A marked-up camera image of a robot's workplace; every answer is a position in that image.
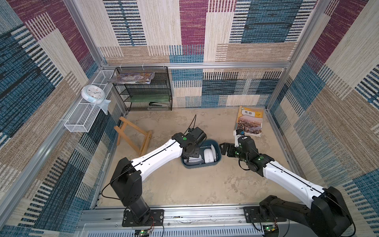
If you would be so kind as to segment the magazine on shelf top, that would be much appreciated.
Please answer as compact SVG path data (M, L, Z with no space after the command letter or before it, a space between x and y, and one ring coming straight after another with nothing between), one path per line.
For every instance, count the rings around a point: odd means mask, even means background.
M113 76L107 83L112 84L139 84L139 85L149 85L151 80L155 77L155 73L124 73L117 76Z

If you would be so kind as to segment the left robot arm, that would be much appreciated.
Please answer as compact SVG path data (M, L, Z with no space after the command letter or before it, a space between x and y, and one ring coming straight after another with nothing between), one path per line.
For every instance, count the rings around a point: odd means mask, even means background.
M142 197L142 183L154 171L173 159L199 155L200 145L206 140L206 133L199 127L190 128L186 134L176 133L165 144L139 158L121 159L109 185L129 212L137 226L151 223L152 211Z

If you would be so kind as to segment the white rounded mouse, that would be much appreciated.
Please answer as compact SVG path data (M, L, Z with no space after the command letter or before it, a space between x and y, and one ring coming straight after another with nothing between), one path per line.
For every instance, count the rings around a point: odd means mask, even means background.
M211 149L205 149L203 154L204 154L204 161L206 164L214 163Z

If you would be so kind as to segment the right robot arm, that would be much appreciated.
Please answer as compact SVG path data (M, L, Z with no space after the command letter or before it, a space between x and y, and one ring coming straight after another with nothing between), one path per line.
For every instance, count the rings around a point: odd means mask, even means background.
M285 218L309 227L319 237L342 237L355 226L339 190L305 180L274 158L259 153L250 136L239 136L234 144L222 143L219 147L222 155L246 163L247 171L275 182L301 201L289 202L270 195L259 203L260 220Z

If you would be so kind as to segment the wooden stand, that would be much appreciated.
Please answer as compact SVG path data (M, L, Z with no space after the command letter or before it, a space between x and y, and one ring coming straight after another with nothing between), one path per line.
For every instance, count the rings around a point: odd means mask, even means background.
M139 156L145 155L148 152L153 131L143 130L125 117L119 117L119 121L120 124L114 127L117 132L116 145L119 146L121 141L125 141Z

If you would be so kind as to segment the silver flat mouse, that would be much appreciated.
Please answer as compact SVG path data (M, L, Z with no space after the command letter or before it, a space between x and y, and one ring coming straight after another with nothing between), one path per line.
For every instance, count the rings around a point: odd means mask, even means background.
M204 163L205 161L201 157L198 157L198 158L189 157L187 159L184 159L184 164L186 166L197 166L197 165L202 165Z

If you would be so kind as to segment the silver mouse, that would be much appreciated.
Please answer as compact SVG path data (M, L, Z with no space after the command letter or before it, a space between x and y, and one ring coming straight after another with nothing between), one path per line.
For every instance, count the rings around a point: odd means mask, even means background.
M213 160L214 160L214 162L216 162L217 161L217 153L216 153L216 149L213 145L211 145L211 151L212 151Z
M184 164L186 166L197 166L197 165L202 165L204 163L205 161L201 157L198 157L198 158L189 157L187 159L184 159Z

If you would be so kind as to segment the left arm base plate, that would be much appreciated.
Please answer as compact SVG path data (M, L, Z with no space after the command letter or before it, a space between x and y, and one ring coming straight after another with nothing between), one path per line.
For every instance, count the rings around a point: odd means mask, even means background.
M162 226L164 221L164 210L153 209L138 217L131 210L126 209L123 213L122 227Z

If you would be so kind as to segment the white round clock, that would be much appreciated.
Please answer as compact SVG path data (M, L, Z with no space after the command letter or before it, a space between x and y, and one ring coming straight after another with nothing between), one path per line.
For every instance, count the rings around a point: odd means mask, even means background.
M101 104L106 95L104 91L95 85L87 85L81 90L82 98L92 104Z

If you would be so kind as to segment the textbook with city cover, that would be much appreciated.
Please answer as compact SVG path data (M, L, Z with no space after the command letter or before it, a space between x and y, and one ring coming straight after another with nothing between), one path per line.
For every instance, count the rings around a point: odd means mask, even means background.
M235 130L242 129L247 135L261 137L263 117L263 109L240 106L237 113Z

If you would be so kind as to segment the teal plastic storage box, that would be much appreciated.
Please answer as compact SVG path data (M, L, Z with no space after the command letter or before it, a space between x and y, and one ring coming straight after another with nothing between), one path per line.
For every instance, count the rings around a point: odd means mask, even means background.
M199 157L188 159L181 158L184 167L200 168L207 166L215 166L222 159L221 149L217 141L209 139L205 140L199 148Z

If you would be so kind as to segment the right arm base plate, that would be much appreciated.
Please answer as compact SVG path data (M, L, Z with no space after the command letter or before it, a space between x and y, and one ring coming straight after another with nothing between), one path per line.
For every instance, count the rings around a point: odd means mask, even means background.
M243 208L244 217L247 223L263 223L263 222L287 222L286 218L268 217L260 213L259 206L245 206Z

